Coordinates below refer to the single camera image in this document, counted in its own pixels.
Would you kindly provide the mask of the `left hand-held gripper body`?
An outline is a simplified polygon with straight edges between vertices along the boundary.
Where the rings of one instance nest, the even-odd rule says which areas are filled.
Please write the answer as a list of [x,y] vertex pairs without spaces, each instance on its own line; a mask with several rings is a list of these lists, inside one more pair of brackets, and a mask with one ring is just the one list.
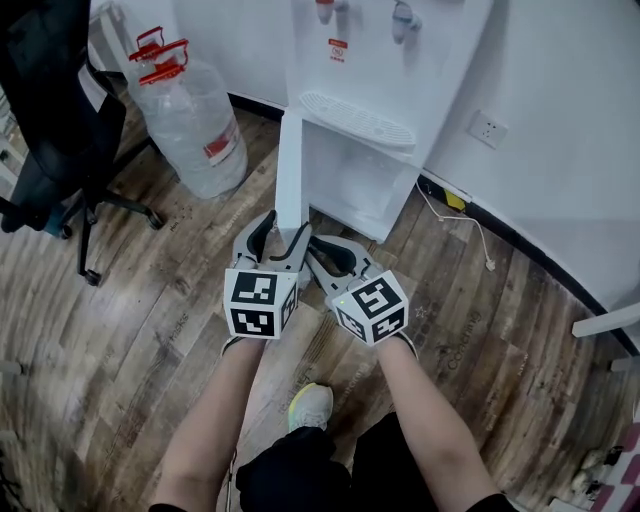
[[225,271],[224,313],[232,336],[277,340],[298,305],[300,270],[240,256]]

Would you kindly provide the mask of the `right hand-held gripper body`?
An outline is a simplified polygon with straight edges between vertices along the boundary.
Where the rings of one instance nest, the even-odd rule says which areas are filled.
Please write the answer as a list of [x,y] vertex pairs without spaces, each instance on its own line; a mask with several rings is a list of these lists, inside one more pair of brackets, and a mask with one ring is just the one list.
[[331,300],[330,307],[339,325],[369,347],[408,324],[409,300],[391,270],[347,289]]

